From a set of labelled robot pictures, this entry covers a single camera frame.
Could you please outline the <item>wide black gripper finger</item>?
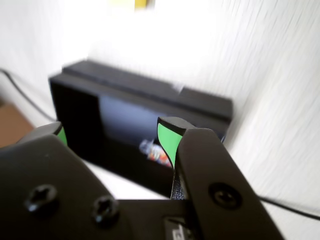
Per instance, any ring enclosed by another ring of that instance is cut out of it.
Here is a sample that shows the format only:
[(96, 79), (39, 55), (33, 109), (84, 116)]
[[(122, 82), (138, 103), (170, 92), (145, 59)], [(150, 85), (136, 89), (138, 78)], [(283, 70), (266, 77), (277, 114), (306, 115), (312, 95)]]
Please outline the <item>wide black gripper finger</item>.
[(3, 240), (118, 240), (116, 226), (92, 219), (108, 191), (57, 137), (0, 151), (0, 237)]

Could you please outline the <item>green-padded black gripper finger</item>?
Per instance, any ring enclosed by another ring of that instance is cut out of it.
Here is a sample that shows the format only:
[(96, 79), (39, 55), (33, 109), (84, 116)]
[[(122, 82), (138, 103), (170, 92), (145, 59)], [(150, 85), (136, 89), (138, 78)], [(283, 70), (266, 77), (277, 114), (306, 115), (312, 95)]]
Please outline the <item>green-padded black gripper finger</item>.
[(282, 239), (213, 130), (165, 116), (157, 120), (157, 138), (179, 177), (199, 239)]

